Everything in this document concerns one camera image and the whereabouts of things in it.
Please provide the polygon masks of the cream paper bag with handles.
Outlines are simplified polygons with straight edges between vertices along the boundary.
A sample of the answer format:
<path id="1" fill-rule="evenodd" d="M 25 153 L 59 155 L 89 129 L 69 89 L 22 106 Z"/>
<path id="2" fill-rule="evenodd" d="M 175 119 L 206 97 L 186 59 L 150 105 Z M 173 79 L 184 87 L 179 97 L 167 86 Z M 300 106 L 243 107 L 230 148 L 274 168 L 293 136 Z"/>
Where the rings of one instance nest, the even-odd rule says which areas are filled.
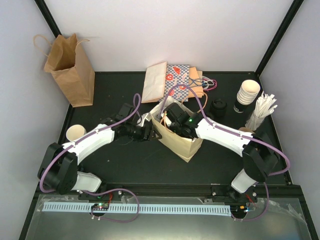
<path id="1" fill-rule="evenodd" d="M 152 124 L 157 132 L 161 135 L 159 141 L 169 148 L 178 157 L 188 163 L 192 157 L 201 148 L 203 140 L 201 138 L 185 138 L 169 130 L 168 125 L 161 122 L 162 116 L 158 117 L 162 109 L 164 100 L 160 101 L 148 114 Z"/>

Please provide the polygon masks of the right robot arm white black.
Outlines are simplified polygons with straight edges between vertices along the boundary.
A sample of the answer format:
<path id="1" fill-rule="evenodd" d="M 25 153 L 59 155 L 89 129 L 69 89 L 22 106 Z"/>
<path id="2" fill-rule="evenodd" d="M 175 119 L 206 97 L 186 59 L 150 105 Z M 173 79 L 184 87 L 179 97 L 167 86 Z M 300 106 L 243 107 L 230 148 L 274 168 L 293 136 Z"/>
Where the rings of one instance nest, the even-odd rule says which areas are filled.
<path id="1" fill-rule="evenodd" d="M 266 146 L 267 134 L 255 136 L 215 122 L 206 115 L 188 113 L 178 103 L 171 103 L 161 113 L 166 127 L 189 139 L 202 139 L 223 146 L 242 158 L 243 168 L 227 189 L 228 198 L 240 201 L 256 183 L 265 182 L 280 159 L 280 154 Z"/>

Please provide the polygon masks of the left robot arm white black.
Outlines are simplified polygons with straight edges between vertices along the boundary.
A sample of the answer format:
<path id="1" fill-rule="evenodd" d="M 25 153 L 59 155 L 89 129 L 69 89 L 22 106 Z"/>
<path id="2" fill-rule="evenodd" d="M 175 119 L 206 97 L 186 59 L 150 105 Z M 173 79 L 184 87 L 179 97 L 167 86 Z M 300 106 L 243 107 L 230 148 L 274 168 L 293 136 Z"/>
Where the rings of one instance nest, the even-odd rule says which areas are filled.
<path id="1" fill-rule="evenodd" d="M 137 111 L 137 107 L 125 103 L 116 115 L 104 119 L 76 140 L 50 144 L 37 174 L 41 190 L 44 193 L 56 191 L 60 195 L 70 191 L 89 192 L 95 199 L 103 199 L 107 186 L 98 176 L 82 172 L 79 166 L 90 154 L 121 137 L 138 142 L 161 139 L 162 135 L 151 120 L 137 122 L 140 119 Z"/>

